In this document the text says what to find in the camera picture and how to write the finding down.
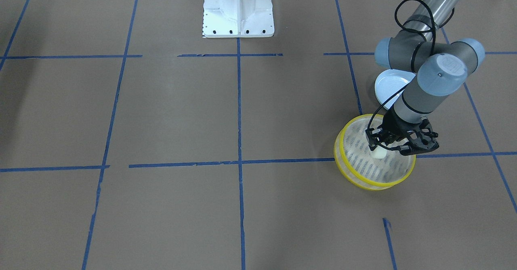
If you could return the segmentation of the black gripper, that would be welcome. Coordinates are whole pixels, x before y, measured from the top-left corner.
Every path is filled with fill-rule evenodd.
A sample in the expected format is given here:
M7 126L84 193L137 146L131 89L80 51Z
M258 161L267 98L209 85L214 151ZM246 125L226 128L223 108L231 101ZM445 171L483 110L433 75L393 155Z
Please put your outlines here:
M418 128L420 123L410 123L401 119L390 109L384 115L382 124L379 128L367 128L365 130L368 147L371 152L378 147L388 151L401 152L406 150L406 141L401 141L409 136L410 131Z

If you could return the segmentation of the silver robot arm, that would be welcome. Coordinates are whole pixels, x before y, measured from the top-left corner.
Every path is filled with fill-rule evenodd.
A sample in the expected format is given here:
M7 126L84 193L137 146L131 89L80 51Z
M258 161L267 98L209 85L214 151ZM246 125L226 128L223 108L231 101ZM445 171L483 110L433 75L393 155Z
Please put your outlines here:
M379 66L414 73L414 78L393 94L394 104L377 127L366 129L370 151L381 147L401 155L438 149L438 133L428 116L482 64L485 49L472 38L450 44L436 42L438 31L454 15L460 0L403 0L419 5L405 22L394 18L400 31L382 39L374 56Z

